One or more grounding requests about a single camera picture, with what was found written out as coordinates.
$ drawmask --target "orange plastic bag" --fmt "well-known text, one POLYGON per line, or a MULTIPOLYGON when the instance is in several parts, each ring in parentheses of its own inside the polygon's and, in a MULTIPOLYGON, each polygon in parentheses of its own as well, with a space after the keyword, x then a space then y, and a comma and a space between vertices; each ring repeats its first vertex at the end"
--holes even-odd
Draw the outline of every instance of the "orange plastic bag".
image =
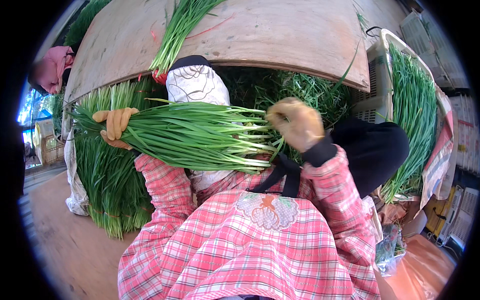
POLYGON ((435 299, 455 265, 420 234, 407 239, 407 253, 396 265, 396 274, 385 278, 399 300, 435 299))

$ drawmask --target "plaid sleeve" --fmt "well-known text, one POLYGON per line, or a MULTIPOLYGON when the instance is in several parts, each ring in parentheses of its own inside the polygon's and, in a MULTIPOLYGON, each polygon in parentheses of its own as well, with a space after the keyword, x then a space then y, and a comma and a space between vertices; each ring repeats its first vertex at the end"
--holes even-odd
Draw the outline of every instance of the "plaid sleeve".
POLYGON ((162 290, 151 266, 162 253, 169 238, 177 231, 196 206, 192 199, 190 181, 182 168, 166 165, 142 154, 135 167, 145 177, 145 185, 152 196, 155 211, 152 221, 145 224, 133 243, 125 250, 119 263, 118 286, 120 299, 136 298, 144 289, 162 290))
POLYGON ((323 215, 332 231, 339 256, 356 269, 375 259, 373 228, 362 210, 357 187, 348 169, 345 151, 338 145, 335 157, 318 168, 304 165, 302 176, 313 181, 323 215))

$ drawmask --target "black apron strap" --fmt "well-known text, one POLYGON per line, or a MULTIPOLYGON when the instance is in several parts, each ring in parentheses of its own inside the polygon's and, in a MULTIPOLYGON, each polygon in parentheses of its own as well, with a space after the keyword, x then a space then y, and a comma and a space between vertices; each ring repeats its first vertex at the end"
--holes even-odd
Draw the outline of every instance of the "black apron strap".
POLYGON ((264 193, 279 182, 286 174, 287 179, 285 180, 282 196, 291 198, 297 197, 300 187, 300 166, 293 160, 288 159, 283 153, 279 153, 278 158, 279 162, 272 174, 270 174, 264 182, 249 190, 250 192, 264 193))

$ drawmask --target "yellow work glove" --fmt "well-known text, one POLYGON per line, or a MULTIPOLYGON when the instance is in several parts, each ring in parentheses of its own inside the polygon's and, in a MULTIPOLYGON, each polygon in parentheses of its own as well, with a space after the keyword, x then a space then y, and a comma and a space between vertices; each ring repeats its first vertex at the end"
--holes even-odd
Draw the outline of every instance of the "yellow work glove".
POLYGON ((295 97, 283 98, 269 107, 266 119, 300 153, 315 146, 325 135, 318 111, 295 97))
POLYGON ((124 148, 130 150, 132 147, 127 143, 119 140, 122 132, 127 129, 128 121, 133 114, 136 114, 136 108, 123 108, 116 110, 101 110, 93 114, 92 119, 95 122, 103 122, 107 120, 107 130, 100 131, 100 135, 105 142, 113 147, 124 148))

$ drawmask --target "knee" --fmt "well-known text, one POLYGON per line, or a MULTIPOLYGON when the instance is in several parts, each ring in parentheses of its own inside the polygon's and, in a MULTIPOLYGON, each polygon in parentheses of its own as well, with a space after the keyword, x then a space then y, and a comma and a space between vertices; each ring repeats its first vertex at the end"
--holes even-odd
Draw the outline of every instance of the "knee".
POLYGON ((382 123, 385 133, 385 147, 393 160, 401 166, 410 153, 409 140, 405 131, 395 123, 382 123))

